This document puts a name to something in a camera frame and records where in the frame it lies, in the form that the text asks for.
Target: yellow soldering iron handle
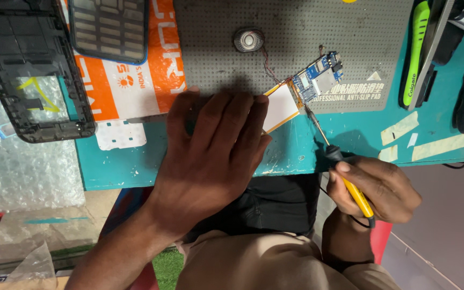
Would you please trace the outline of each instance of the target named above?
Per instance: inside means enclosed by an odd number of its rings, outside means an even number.
[[[363,212],[364,216],[368,219],[370,222],[370,227],[374,228],[375,227],[375,219],[373,216],[373,210],[368,201],[366,200],[366,197],[364,197],[364,194],[357,186],[352,184],[350,181],[346,180],[343,178],[343,182],[345,183],[346,188],[350,192],[350,195],[354,198],[354,201],[357,203],[357,206],[361,209]]]

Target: orange packaging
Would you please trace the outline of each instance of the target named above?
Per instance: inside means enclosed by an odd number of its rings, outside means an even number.
[[[67,0],[63,2],[67,15]],[[117,63],[75,52],[96,121],[166,113],[186,88],[172,0],[151,0],[144,64]]]

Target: perforated mat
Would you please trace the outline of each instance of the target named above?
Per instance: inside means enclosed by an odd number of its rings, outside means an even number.
[[[241,27],[264,32],[269,67],[280,80],[315,61],[320,44],[339,52],[343,82],[310,104],[321,114],[384,109],[412,1],[174,0],[174,6],[187,85],[199,85],[204,95],[261,94],[275,85],[261,52],[235,50]],[[374,72],[380,81],[367,81]]]

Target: circuit board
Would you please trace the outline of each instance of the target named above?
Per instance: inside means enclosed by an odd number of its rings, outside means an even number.
[[[293,76],[293,84],[301,101],[307,104],[339,84],[343,79],[342,68],[340,55],[329,52]]]

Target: teal table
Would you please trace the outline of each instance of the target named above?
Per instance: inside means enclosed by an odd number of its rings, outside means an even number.
[[[429,101],[417,108],[420,125],[383,147],[380,133],[410,113],[398,106],[398,88],[405,50],[396,66],[386,108],[382,111],[317,115],[332,144],[343,151],[377,157],[379,151],[398,144],[399,166],[464,161],[464,148],[411,162],[413,147],[406,148],[411,133],[418,133],[416,146],[458,135],[452,127],[452,113],[464,75],[464,38],[451,61],[438,68]],[[155,182],[167,142],[164,123],[144,123],[147,143],[142,147],[102,151],[96,137],[76,140],[86,190],[151,186]],[[270,134],[273,141],[255,172],[259,175],[296,175],[326,171],[323,140],[305,115],[298,115]]]

